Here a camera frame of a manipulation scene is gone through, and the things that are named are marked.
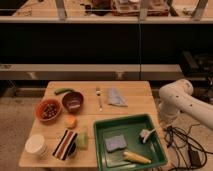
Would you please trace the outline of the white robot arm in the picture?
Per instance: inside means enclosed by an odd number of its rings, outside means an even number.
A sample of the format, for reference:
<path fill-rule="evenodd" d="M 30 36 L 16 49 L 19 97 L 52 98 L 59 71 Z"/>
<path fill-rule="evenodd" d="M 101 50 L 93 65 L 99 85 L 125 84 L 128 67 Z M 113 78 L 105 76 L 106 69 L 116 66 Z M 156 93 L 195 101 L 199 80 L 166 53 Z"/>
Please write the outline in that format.
<path fill-rule="evenodd" d="M 193 86 L 187 79 L 179 79 L 159 89 L 159 117 L 171 124 L 181 111 L 213 130 L 213 105 L 192 96 Z"/>

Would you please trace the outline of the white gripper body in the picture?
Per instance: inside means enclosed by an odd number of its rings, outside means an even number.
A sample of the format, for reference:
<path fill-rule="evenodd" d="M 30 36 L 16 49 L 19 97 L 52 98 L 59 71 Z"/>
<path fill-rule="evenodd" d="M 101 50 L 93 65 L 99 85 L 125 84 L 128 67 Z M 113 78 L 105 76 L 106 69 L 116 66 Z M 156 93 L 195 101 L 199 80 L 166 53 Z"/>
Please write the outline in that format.
<path fill-rule="evenodd" d="M 158 106 L 158 116 L 161 125 L 169 125 L 177 118 L 177 108 L 167 103 L 160 103 Z"/>

